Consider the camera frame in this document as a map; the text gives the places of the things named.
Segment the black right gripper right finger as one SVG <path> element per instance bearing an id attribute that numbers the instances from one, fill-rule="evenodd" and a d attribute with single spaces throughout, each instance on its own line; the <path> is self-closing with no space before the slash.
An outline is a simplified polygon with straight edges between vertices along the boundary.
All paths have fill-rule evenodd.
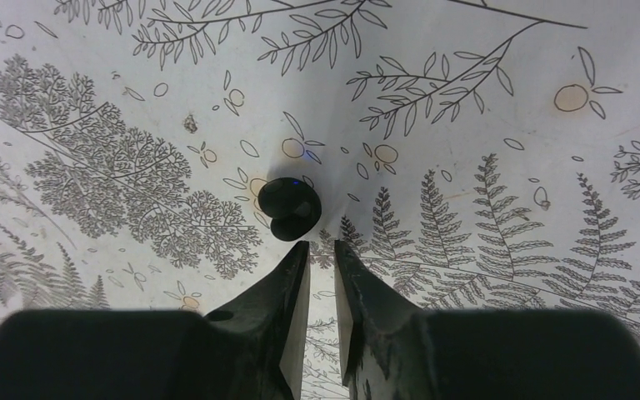
<path id="1" fill-rule="evenodd" d="M 421 309 L 334 243 L 352 399 L 640 399 L 640 347 L 586 310 Z"/>

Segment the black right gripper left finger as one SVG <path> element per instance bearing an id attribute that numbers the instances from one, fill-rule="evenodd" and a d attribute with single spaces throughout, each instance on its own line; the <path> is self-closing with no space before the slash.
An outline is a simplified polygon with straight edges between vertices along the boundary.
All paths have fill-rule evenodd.
<path id="1" fill-rule="evenodd" d="M 0 324 L 0 399 L 298 399 L 309 244 L 206 314 L 16 312 Z"/>

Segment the black earbud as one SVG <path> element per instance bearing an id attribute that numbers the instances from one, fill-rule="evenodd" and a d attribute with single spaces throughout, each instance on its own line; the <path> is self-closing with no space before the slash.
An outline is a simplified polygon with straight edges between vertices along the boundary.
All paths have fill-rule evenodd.
<path id="1" fill-rule="evenodd" d="M 272 235 L 284 242 L 298 240 L 321 219 L 323 208 L 315 190 L 294 177 L 265 183 L 257 196 L 261 211 L 271 218 Z"/>

